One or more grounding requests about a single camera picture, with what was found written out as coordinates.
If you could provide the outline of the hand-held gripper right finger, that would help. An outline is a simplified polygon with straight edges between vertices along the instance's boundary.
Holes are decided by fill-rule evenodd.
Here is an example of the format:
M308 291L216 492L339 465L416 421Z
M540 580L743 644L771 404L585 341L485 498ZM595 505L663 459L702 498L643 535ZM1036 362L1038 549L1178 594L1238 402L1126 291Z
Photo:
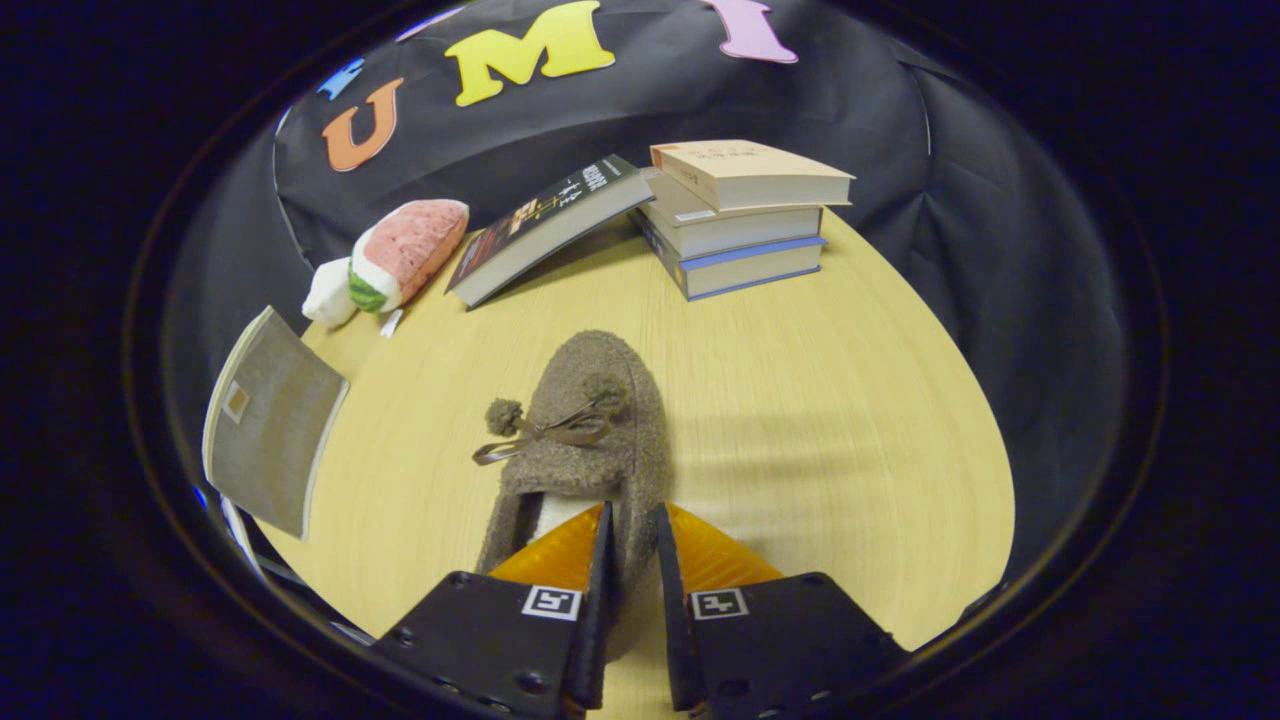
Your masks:
M908 661L833 578L783 574L675 503L655 548L672 705L692 719L833 717Z

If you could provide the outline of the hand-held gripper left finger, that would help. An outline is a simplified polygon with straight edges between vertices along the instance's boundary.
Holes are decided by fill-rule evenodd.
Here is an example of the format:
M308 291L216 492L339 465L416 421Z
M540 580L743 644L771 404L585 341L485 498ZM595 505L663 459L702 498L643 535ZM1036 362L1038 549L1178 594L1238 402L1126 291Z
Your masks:
M488 574L448 574L375 655L447 717L581 719L602 706L613 544L596 503Z

